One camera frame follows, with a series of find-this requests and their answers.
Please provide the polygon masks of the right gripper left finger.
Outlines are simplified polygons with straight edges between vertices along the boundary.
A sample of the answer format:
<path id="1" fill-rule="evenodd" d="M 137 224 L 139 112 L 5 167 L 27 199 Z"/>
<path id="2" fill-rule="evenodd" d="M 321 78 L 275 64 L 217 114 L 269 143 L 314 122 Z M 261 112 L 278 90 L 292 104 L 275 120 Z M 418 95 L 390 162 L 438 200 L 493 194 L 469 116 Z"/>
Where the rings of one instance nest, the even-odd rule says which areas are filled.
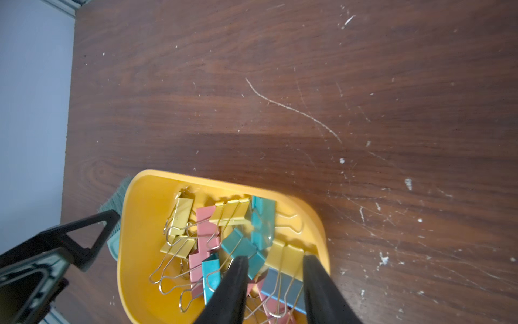
<path id="1" fill-rule="evenodd" d="M 248 289 L 247 257 L 238 256 L 222 279 L 213 297 L 194 321 L 202 323 L 243 323 Z"/>

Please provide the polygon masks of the blue binder clip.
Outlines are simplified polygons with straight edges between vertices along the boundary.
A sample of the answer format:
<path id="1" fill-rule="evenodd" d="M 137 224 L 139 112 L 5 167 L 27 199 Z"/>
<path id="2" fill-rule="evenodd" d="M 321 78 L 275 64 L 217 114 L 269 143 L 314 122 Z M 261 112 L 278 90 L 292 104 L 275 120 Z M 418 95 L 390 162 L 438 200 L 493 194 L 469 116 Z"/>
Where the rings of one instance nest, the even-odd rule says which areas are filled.
<path id="1" fill-rule="evenodd" d="M 304 285 L 298 279 L 293 279 L 289 275 L 270 268 L 260 285 L 260 293 L 265 298 L 269 297 L 270 300 L 280 301 L 282 305 L 295 309 L 304 315 L 307 314 Z"/>

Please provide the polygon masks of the yellow plastic storage box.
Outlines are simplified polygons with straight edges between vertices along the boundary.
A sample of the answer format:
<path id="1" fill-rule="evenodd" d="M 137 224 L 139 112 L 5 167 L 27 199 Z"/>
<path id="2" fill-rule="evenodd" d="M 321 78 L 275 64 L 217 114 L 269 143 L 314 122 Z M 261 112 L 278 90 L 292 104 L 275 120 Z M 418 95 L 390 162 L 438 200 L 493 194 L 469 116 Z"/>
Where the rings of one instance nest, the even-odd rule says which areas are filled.
<path id="1" fill-rule="evenodd" d="M 117 281 L 133 323 L 192 323 L 232 261 L 248 257 L 247 323 L 305 323 L 302 257 L 329 269 L 320 217 L 270 190 L 166 171 L 130 182 Z"/>

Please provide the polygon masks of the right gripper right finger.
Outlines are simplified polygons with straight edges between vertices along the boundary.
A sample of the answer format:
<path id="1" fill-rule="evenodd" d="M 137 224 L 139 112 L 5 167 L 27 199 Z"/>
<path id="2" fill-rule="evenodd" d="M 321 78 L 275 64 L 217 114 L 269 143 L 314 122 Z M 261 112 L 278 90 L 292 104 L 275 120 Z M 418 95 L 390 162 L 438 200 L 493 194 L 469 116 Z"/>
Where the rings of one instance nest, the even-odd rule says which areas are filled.
<path id="1" fill-rule="evenodd" d="M 308 323 L 362 323 L 318 258 L 303 258 L 303 284 Z"/>

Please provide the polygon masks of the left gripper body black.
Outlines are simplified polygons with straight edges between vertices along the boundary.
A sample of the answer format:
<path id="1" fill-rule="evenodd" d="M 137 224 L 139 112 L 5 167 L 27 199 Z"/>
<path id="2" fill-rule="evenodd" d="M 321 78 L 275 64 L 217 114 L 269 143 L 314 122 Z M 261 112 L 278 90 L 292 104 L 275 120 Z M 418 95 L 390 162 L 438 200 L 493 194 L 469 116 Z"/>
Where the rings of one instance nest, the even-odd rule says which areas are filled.
<path id="1" fill-rule="evenodd" d="M 68 286 L 71 256 L 63 249 L 32 256 L 1 269 L 1 322 L 40 323 Z"/>

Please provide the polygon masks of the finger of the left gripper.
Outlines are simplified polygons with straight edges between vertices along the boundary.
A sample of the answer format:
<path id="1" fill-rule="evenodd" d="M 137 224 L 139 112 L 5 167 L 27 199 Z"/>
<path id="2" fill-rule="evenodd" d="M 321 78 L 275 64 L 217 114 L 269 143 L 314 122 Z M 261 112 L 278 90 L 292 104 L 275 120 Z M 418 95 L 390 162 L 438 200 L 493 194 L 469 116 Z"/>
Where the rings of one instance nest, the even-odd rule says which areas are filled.
<path id="1" fill-rule="evenodd" d="M 44 230 L 27 241 L 32 255 L 55 250 L 71 258 L 79 270 L 88 271 L 106 244 L 110 229 L 104 221 L 117 219 L 107 213 L 97 213 Z"/>

